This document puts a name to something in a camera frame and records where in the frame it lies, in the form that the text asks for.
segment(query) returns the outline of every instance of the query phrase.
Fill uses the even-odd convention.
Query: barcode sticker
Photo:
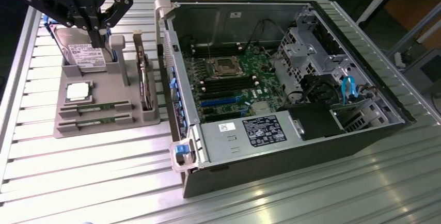
[[[234,122],[219,124],[221,132],[235,130]]]
[[[70,50],[79,68],[106,66],[103,50],[100,48],[94,48],[91,44],[71,44]]]

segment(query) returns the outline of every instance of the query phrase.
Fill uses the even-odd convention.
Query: workbench surface
[[[135,0],[112,34],[126,36],[134,60],[131,33],[143,30],[162,122],[64,139],[52,137],[62,55],[31,8],[0,107],[0,223],[441,223],[440,117],[337,3],[315,1],[417,124],[354,156],[183,199],[170,166],[154,0]]]

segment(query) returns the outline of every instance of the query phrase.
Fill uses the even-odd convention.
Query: gray plastic part
[[[75,121],[76,120],[59,122],[56,124],[56,130],[59,130],[59,132],[63,132],[63,133],[66,133],[66,132],[79,132],[79,127],[76,126]]]
[[[122,82],[120,74],[110,74],[107,72],[94,72],[94,73],[84,73],[80,77],[67,77],[66,74],[62,73],[56,110],[58,113],[60,113],[62,108],[68,107],[68,105],[64,105],[67,83],[91,81],[94,82],[94,87],[91,89],[94,103],[103,104],[103,103],[111,103],[119,101],[130,101],[131,109],[124,110],[124,112],[131,113],[132,121],[128,122],[127,120],[124,120],[124,121],[119,121],[119,124],[107,123],[107,124],[82,126],[80,129],[79,128],[70,129],[59,126],[59,123],[63,123],[63,118],[60,115],[56,115],[55,128],[54,128],[55,138],[64,138],[78,135],[108,132],[114,130],[131,129],[134,127],[155,125],[160,122],[158,98],[156,98],[156,86],[154,82],[155,75],[152,72],[152,68],[147,72],[147,76],[148,76],[148,88],[150,88],[154,110],[147,111],[147,113],[144,114],[140,105],[139,76],[136,69],[136,61],[126,60],[124,65],[127,68],[128,80],[131,82],[130,86],[124,86]],[[110,110],[84,112],[80,114],[82,115],[76,117],[76,121],[108,118],[116,114],[120,114],[120,112],[118,112],[115,108]]]
[[[59,112],[59,115],[62,116],[63,119],[70,119],[72,117],[79,117],[80,113],[78,112],[76,109],[68,109],[68,110],[62,110]]]
[[[155,119],[156,112],[158,112],[156,108],[154,108],[152,110],[148,110],[148,111],[142,111],[143,121],[147,122],[147,121]]]
[[[106,63],[106,68],[107,68],[107,73],[108,74],[120,73],[120,68],[119,68],[119,63],[118,62]]]
[[[63,68],[63,73],[68,78],[82,76],[82,71],[80,71],[78,65],[66,65],[62,68]]]
[[[128,103],[126,104],[115,104],[115,110],[116,111],[131,111],[134,106],[131,105],[131,101],[128,100]]]
[[[115,122],[118,125],[130,124],[134,122],[134,117],[131,116],[131,113],[116,114],[116,115],[114,115],[114,117],[115,117]]]
[[[116,35],[111,36],[110,38],[110,47],[112,50],[116,52],[116,58],[118,60],[118,65],[119,65],[119,71],[123,79],[123,84],[124,86],[130,85],[128,77],[127,77],[127,69],[126,69],[126,63],[124,63],[124,55],[123,55],[123,49],[126,48],[126,38],[123,35]]]

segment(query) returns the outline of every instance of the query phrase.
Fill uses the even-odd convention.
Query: motherboard
[[[286,99],[270,56],[249,46],[235,55],[186,55],[190,86],[202,123],[275,112]]]

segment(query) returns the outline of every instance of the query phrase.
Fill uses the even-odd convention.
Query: blue pcie slot
[[[222,100],[214,100],[214,101],[205,101],[201,103],[202,107],[210,107],[210,106],[218,106],[225,104],[234,104],[237,102],[238,98],[231,99],[222,99]]]

